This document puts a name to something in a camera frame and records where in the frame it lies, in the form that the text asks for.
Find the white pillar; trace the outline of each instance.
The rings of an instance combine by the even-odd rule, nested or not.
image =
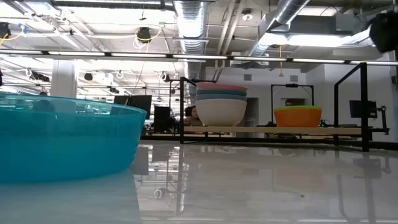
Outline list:
[[[75,61],[54,60],[51,95],[76,98],[79,69]]]

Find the translucent plastic bowl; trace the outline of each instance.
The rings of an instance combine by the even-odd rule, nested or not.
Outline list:
[[[133,160],[146,112],[50,96],[0,95],[0,182],[112,174]]]
[[[238,96],[232,94],[202,94],[197,95],[197,101],[199,100],[212,100],[212,99],[231,99],[231,100],[242,100],[245,101],[248,99],[245,96]]]
[[[212,99],[196,102],[200,120],[207,126],[233,127],[239,124],[246,111],[242,100]]]

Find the wooden shelf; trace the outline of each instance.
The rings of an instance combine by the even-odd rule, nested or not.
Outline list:
[[[277,134],[361,134],[361,128],[278,128],[278,127],[184,127],[185,132],[277,133]]]

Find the black metal stand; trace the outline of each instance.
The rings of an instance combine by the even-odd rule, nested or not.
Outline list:
[[[339,104],[339,93],[338,86],[343,83],[348,77],[350,77],[354,72],[360,70],[361,79],[361,104],[368,105],[368,66],[366,63],[360,63],[355,66],[351,71],[349,71],[341,80],[335,84],[335,128],[339,127],[339,115],[338,115],[338,104]],[[362,151],[369,152],[369,121],[368,121],[369,109],[367,106],[362,106],[361,110],[361,138],[362,138]],[[334,136],[335,145],[339,145],[338,135]]]
[[[299,84],[286,84],[286,85],[281,85],[281,84],[272,84],[271,85],[271,121],[272,123],[274,122],[274,86],[284,86],[286,88],[298,88],[302,87],[310,87],[311,88],[311,98],[312,98],[312,106],[315,105],[314,101],[314,95],[313,95],[313,85],[299,85]]]
[[[367,105],[368,102],[368,83],[367,83],[367,70],[366,63],[361,63],[356,66],[352,71],[350,71],[347,75],[345,75],[340,81],[338,81],[335,85],[335,127],[339,125],[339,117],[338,117],[338,86],[344,80],[346,80],[350,75],[352,75],[355,71],[361,69],[361,102],[363,105]],[[374,149],[387,149],[387,150],[398,150],[398,143],[396,142],[375,142],[370,141],[371,134],[373,132],[386,132],[388,129],[379,128],[379,129],[369,129],[368,128],[368,109],[362,111],[361,117],[361,130],[362,133],[360,136],[362,141],[350,141],[350,140],[340,140],[338,136],[335,136],[334,139],[267,139],[267,138],[214,138],[208,137],[196,137],[196,136],[184,136],[184,84],[188,82],[189,84],[196,86],[196,82],[211,82],[211,81],[203,81],[203,80],[189,80],[185,77],[180,78],[179,80],[172,80],[180,82],[180,136],[141,136],[143,140],[161,140],[161,141],[180,141],[180,144],[184,144],[184,141],[189,142],[230,142],[230,143],[285,143],[285,144],[334,144],[339,146],[354,146],[361,147],[363,151],[368,152],[369,148]]]

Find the blue bowl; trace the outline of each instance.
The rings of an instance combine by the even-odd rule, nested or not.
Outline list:
[[[144,110],[51,96],[0,95],[0,182],[82,179],[134,160]]]
[[[229,94],[229,95],[238,95],[238,96],[247,96],[248,93],[245,91],[236,91],[236,90],[197,90],[197,95],[203,94]]]
[[[245,96],[231,95],[231,94],[202,94],[197,95],[197,101],[210,100],[210,99],[231,99],[246,101],[248,98]]]

